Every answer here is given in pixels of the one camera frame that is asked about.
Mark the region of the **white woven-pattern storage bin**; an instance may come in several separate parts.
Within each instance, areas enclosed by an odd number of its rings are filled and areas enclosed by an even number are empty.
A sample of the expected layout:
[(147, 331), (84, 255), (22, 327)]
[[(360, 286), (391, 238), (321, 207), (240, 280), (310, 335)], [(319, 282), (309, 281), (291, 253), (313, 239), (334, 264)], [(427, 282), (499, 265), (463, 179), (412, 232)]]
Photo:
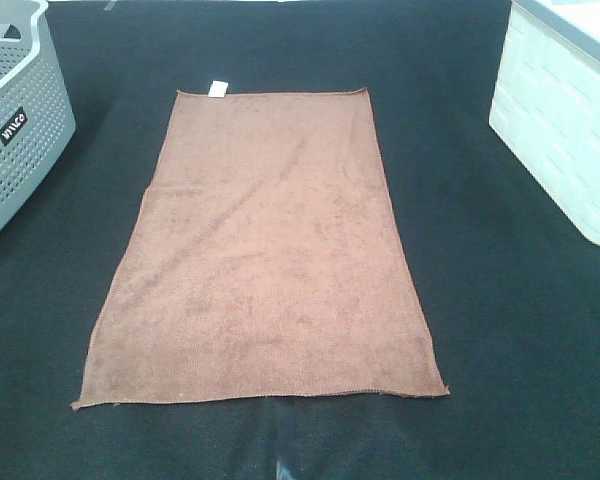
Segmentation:
[(512, 2), (489, 124), (600, 246), (600, 1)]

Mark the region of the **black Vilco basket label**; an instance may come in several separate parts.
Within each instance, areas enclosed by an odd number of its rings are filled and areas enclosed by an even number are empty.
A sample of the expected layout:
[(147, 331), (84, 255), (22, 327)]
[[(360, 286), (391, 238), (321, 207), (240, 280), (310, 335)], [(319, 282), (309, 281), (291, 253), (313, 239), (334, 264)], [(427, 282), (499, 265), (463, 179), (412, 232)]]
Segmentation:
[(19, 107), (9, 120), (0, 128), (0, 141), (7, 146), (27, 123), (28, 117), (23, 107)]

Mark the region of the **white towel care label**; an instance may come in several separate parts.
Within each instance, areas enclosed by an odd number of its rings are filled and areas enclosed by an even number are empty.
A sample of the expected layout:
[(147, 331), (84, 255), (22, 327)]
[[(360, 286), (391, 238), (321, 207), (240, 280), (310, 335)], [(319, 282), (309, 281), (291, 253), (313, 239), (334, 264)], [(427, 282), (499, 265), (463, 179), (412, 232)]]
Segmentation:
[(224, 98), (228, 89), (228, 83), (220, 80), (213, 80), (209, 91), (208, 96), (210, 98)]

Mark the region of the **grey tape strip front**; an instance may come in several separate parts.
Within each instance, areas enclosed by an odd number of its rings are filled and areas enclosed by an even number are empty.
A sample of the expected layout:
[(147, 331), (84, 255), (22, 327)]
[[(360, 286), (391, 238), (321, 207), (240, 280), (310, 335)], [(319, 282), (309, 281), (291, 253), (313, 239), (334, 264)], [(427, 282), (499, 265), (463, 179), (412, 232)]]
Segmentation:
[(276, 480), (294, 480), (293, 475), (281, 459), (276, 462)]

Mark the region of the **brown terry towel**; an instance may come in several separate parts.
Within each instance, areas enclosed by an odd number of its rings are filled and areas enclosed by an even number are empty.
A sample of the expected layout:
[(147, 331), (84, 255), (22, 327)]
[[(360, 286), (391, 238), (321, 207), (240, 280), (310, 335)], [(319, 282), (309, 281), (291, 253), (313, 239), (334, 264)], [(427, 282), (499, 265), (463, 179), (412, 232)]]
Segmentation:
[(74, 408), (448, 392), (369, 92), (179, 92)]

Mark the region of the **grey perforated plastic basket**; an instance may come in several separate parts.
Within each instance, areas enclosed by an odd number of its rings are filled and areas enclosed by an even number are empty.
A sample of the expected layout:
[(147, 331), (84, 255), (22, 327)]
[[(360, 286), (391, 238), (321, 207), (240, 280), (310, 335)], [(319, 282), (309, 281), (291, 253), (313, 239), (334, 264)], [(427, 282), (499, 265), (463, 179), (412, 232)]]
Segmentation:
[(0, 231), (49, 173), (76, 122), (45, 1), (0, 1)]

